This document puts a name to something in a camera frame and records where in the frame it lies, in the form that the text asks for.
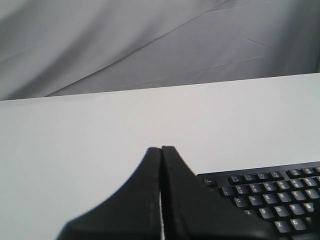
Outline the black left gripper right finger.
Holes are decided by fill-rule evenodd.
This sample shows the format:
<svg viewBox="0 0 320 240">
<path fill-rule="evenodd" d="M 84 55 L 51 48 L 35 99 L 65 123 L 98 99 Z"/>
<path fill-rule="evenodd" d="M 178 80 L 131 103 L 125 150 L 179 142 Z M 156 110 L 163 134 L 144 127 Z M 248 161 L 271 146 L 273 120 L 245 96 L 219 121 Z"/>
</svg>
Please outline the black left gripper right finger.
<svg viewBox="0 0 320 240">
<path fill-rule="evenodd" d="M 272 226 L 211 191 L 173 146 L 161 149 L 161 207 L 167 240 L 276 240 Z"/>
</svg>

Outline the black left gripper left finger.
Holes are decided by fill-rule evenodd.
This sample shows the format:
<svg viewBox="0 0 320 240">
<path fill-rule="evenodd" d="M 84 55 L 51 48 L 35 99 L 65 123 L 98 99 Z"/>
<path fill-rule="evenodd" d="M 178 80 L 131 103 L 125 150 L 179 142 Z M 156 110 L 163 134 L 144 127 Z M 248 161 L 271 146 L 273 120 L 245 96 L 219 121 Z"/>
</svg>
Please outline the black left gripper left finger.
<svg viewBox="0 0 320 240">
<path fill-rule="evenodd" d="M 66 223 L 60 240 L 160 240 L 161 150 L 150 147 L 130 178 L 107 200 Z"/>
</svg>

